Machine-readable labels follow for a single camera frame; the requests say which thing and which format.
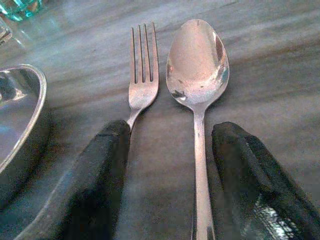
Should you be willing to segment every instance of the glass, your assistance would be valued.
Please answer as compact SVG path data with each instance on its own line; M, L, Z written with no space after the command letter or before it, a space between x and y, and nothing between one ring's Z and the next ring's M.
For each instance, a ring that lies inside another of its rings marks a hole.
M0 11L14 21L33 16L41 6L42 0L0 0Z
M12 37L12 30L0 17L0 45L7 42Z

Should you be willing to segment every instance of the fork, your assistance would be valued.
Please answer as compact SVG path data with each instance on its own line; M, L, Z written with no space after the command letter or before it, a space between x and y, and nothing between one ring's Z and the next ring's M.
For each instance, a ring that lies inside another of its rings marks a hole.
M129 152L130 136L138 115L155 100L159 65L155 25L152 23L153 77L147 27L144 31L143 68L141 27L131 29L128 121L107 123L60 178L35 219L14 240L111 239L116 229Z
M141 28L138 25L138 66L136 78L136 53L135 53L135 34L134 29L131 28L131 61L130 61L130 85L129 85L129 105L131 107L131 114L127 121L130 129L133 129L138 115L145 108L150 106L155 100L159 89L159 64L158 64L158 51L156 41L155 24L152 22L152 52L153 52L153 77L151 78L150 59L149 59L149 46L146 24L144 28L144 70L143 70L143 57L142 57L142 41L141 41Z

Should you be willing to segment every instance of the marble table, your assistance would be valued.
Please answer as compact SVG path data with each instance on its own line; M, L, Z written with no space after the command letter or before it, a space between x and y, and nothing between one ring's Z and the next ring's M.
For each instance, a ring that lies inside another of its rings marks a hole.
M190 239L193 116L170 96L165 66L175 30L193 18L213 26L230 62L226 92L205 118L207 157L213 125L232 121L259 137L320 209L319 1L59 0L26 21L7 21L15 38L0 47L1 67L43 70L52 113L45 157L0 214L0 239L13 239L33 220L106 122L128 118L130 27L151 21L160 89L132 133L115 239ZM214 194L217 239L228 239L218 175Z

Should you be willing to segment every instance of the spoon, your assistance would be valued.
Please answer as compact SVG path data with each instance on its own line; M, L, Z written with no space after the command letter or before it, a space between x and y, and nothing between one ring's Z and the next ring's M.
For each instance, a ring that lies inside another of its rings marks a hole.
M175 34L166 63L166 84L172 97L193 111L195 200L192 240L214 240L208 188L205 111L225 91L229 62L224 45L204 20L187 21Z

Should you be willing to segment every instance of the spoon handle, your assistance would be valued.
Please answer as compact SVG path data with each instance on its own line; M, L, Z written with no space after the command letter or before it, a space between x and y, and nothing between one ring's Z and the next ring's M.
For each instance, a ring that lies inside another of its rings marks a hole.
M205 145L205 112L194 113L195 199L191 240L214 240Z

